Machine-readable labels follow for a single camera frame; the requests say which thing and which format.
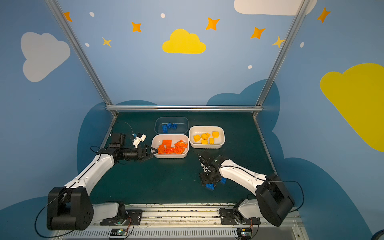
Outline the orange brick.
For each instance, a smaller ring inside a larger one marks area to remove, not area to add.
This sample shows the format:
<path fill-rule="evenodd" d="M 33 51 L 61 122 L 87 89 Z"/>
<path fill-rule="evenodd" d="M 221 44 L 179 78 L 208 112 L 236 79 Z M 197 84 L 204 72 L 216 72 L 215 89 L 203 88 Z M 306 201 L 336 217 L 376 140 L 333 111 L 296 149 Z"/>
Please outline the orange brick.
<path fill-rule="evenodd" d="M 179 147 L 179 148 L 187 148 L 188 146 L 189 144 L 182 140 L 175 143 L 175 147 Z"/>
<path fill-rule="evenodd" d="M 159 151 L 160 155 L 163 155 L 165 153 L 165 150 L 166 150 L 166 148 L 164 145 L 159 145 L 158 151 Z"/>
<path fill-rule="evenodd" d="M 171 148 L 172 140 L 163 140 L 162 144 L 165 145 L 167 148 Z"/>

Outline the blue long brick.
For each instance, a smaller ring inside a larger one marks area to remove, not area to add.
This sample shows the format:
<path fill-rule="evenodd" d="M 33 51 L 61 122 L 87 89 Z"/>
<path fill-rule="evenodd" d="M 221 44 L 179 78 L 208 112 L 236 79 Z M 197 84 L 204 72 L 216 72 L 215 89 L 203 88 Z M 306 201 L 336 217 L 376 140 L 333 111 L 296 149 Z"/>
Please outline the blue long brick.
<path fill-rule="evenodd" d="M 167 125 L 162 125 L 162 131 L 164 134 L 168 133 L 168 126 Z"/>

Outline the orange lego chassis piece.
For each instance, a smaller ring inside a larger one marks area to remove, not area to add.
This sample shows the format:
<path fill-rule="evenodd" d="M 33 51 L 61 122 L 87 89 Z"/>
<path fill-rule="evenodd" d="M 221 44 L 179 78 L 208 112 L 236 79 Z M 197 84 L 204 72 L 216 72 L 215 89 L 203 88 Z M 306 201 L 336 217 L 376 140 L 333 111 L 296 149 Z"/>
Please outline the orange lego chassis piece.
<path fill-rule="evenodd" d="M 165 155 L 181 155 L 184 153 L 186 149 L 182 147 L 173 147 L 165 149 L 164 154 Z"/>

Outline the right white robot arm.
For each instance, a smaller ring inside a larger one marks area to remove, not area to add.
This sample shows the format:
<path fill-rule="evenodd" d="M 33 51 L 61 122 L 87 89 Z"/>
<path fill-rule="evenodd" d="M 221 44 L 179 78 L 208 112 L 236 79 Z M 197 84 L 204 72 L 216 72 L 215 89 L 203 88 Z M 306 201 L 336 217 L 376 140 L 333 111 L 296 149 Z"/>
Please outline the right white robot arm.
<path fill-rule="evenodd" d="M 258 174 L 222 155 L 214 158 L 208 152 L 199 155 L 199 161 L 203 168 L 199 174 L 202 185 L 214 189 L 218 183 L 231 180 L 255 196 L 239 201 L 232 209 L 221 208 L 223 225 L 247 225 L 263 217 L 279 227 L 295 205 L 285 183 L 275 174 Z"/>

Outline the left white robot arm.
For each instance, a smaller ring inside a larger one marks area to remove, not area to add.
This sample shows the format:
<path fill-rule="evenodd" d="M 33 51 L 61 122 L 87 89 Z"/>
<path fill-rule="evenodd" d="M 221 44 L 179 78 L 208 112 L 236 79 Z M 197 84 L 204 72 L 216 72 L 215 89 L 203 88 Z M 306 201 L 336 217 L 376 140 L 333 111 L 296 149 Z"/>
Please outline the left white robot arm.
<path fill-rule="evenodd" d="M 121 203 L 93 205 L 90 194 L 99 180 L 121 160 L 151 159 L 159 151 L 151 146 L 129 148 L 104 148 L 97 152 L 91 163 L 63 187 L 53 188 L 48 195 L 48 230 L 83 231 L 93 223 L 103 220 L 125 221 L 128 216 Z"/>

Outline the white container left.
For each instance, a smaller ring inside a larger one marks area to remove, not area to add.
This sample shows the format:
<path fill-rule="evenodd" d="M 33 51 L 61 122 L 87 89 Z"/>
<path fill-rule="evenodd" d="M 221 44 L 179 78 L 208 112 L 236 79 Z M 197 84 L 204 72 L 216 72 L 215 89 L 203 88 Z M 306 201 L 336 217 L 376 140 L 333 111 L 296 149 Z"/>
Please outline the white container left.
<path fill-rule="evenodd" d="M 156 135 L 151 147 L 159 151 L 154 156 L 158 159 L 182 159 L 189 152 L 189 138 L 180 134 Z"/>

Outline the white container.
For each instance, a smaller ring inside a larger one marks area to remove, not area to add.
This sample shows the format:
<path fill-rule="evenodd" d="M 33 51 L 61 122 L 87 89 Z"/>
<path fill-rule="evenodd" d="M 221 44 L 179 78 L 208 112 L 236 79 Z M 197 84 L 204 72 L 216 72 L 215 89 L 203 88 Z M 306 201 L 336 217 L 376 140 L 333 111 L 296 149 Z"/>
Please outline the white container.
<path fill-rule="evenodd" d="M 193 126 L 189 139 L 195 149 L 220 149 L 226 141 L 224 130 L 218 126 Z"/>
<path fill-rule="evenodd" d="M 158 159 L 182 159 L 189 152 L 189 138 L 180 134 L 156 135 L 151 147 L 159 151 L 154 156 Z"/>

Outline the clear plastic container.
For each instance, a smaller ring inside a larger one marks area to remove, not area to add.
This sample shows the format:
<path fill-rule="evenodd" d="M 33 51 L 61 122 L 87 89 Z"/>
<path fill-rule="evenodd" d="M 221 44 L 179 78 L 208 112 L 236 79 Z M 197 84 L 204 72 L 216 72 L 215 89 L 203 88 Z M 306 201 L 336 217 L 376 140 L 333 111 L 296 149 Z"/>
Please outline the clear plastic container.
<path fill-rule="evenodd" d="M 189 120 L 185 117 L 160 117 L 155 122 L 157 134 L 186 134 L 189 130 Z"/>

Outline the circuit board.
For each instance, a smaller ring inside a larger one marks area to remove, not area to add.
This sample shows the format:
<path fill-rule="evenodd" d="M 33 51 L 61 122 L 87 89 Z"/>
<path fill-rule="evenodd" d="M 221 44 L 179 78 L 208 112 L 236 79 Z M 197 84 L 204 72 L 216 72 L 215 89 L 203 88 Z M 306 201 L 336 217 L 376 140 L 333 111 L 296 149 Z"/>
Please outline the circuit board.
<path fill-rule="evenodd" d="M 110 239 L 124 239 L 128 235 L 126 229 L 111 229 Z"/>
<path fill-rule="evenodd" d="M 252 230 L 237 229 L 237 240 L 250 240 L 253 236 Z"/>

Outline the aluminium frame back bar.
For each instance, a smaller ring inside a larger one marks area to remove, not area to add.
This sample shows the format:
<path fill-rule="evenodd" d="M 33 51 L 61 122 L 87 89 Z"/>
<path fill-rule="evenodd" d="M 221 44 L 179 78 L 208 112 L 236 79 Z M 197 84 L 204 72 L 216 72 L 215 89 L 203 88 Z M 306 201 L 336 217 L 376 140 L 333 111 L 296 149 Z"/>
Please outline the aluminium frame back bar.
<path fill-rule="evenodd" d="M 262 106 L 138 106 L 107 105 L 107 111 L 117 112 L 261 112 Z"/>

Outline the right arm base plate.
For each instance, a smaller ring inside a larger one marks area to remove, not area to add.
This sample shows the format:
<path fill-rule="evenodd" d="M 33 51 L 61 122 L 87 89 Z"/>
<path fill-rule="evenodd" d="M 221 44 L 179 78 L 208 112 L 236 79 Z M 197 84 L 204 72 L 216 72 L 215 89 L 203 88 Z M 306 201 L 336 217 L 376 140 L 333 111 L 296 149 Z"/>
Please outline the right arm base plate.
<path fill-rule="evenodd" d="M 219 209 L 222 225 L 260 225 L 260 218 L 246 218 L 238 210 Z"/>

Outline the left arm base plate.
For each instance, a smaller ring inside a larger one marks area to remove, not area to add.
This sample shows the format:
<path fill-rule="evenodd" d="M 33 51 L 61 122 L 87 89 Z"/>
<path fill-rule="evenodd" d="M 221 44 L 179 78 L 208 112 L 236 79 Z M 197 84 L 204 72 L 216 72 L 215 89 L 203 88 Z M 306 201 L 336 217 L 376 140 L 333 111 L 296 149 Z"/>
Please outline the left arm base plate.
<path fill-rule="evenodd" d="M 142 214 L 142 210 L 118 211 L 117 216 L 102 220 L 100 226 L 138 226 L 141 223 Z"/>

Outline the aluminium frame left post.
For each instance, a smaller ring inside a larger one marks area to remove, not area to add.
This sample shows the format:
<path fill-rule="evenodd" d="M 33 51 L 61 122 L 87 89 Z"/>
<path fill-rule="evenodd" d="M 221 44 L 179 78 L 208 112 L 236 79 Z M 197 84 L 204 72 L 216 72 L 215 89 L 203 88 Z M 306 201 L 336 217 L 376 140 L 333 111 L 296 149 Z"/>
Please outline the aluminium frame left post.
<path fill-rule="evenodd" d="M 54 0 L 45 0 L 45 2 L 49 7 L 50 11 L 52 12 L 53 16 L 55 17 L 56 21 L 58 22 L 59 26 L 61 27 L 62 31 L 64 32 L 65 36 L 67 37 L 68 41 L 70 42 L 71 46 L 73 47 L 76 55 L 78 56 L 80 62 L 82 63 L 84 69 L 89 75 L 91 81 L 96 87 L 104 103 L 106 104 L 106 106 L 113 105 L 110 97 L 107 94 L 106 89 L 104 88 L 100 78 L 98 77 L 90 60 L 88 59 L 80 41 L 78 40 L 74 30 L 72 29 L 70 22 L 66 19 L 59 2 Z"/>

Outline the aluminium frame post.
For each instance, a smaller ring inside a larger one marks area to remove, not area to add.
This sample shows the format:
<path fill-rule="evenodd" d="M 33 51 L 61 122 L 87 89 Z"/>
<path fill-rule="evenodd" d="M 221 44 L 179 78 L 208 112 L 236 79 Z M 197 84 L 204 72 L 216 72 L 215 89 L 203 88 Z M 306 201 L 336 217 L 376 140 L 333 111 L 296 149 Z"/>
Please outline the aluminium frame post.
<path fill-rule="evenodd" d="M 301 4 L 299 5 L 299 8 L 298 8 L 298 11 L 292 21 L 292 24 L 290 25 L 290 28 L 287 32 L 287 35 L 286 35 L 286 39 L 285 41 L 283 42 L 283 45 L 280 47 L 280 50 L 279 50 L 279 53 L 278 53 L 278 56 L 276 58 L 276 61 L 273 65 L 273 68 L 267 78 L 267 81 L 266 83 L 264 84 L 264 87 L 258 97 L 258 100 L 257 100 L 257 103 L 256 103 L 256 107 L 259 108 L 259 110 L 255 110 L 253 111 L 253 118 L 254 120 L 256 120 L 257 118 L 257 115 L 259 112 L 261 112 L 263 110 L 263 105 L 264 105 L 264 102 L 272 88 L 272 85 L 276 79 L 276 77 L 278 76 L 278 73 L 284 63 L 284 60 L 290 50 L 290 47 L 291 45 L 293 44 L 294 40 L 295 40 L 295 37 L 304 21 L 304 18 L 306 16 L 306 11 L 307 9 L 309 8 L 309 5 L 310 5 L 310 0 L 304 0 L 301 2 Z"/>
<path fill-rule="evenodd" d="M 62 31 L 64 32 L 65 36 L 67 37 L 68 41 L 70 42 L 71 46 L 73 47 L 76 55 L 78 56 L 80 62 L 82 63 L 84 69 L 89 75 L 91 81 L 96 87 L 104 103 L 106 104 L 106 106 L 113 105 L 110 97 L 107 94 L 106 89 L 104 88 L 100 78 L 98 77 L 90 60 L 88 59 L 80 41 L 78 40 L 74 30 L 72 29 L 70 22 L 66 19 L 59 2 L 54 0 L 45 0 L 45 2 L 49 7 L 50 11 L 52 12 L 53 16 L 55 17 L 56 21 L 58 22 L 59 26 L 61 27 Z"/>

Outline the aluminium frame right post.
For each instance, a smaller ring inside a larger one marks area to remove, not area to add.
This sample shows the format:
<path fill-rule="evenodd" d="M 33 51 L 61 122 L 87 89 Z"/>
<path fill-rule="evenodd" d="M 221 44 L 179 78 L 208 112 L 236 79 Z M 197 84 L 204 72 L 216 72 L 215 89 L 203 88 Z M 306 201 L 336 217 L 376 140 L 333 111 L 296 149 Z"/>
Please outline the aluminium frame right post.
<path fill-rule="evenodd" d="M 278 56 L 276 58 L 276 61 L 273 65 L 273 68 L 267 78 L 267 81 L 266 83 L 264 84 L 264 87 L 258 97 L 258 100 L 257 100 L 257 103 L 256 103 L 256 107 L 259 108 L 259 110 L 255 110 L 253 111 L 253 118 L 254 120 L 256 120 L 257 118 L 257 115 L 259 112 L 261 112 L 263 110 L 263 105 L 264 105 L 264 102 L 272 88 L 272 85 L 276 79 L 276 77 L 278 76 L 278 73 L 284 63 L 284 60 L 290 50 L 290 47 L 291 45 L 293 44 L 294 40 L 295 40 L 295 37 L 304 21 L 304 18 L 306 16 L 306 11 L 307 9 L 309 8 L 309 5 L 310 5 L 310 0 L 304 0 L 301 2 L 301 4 L 299 5 L 299 8 L 298 8 L 298 11 L 292 21 L 292 24 L 290 25 L 290 28 L 287 32 L 287 35 L 286 35 L 286 39 L 285 41 L 283 42 L 283 45 L 280 47 L 280 50 L 279 50 L 279 53 L 278 53 Z"/>

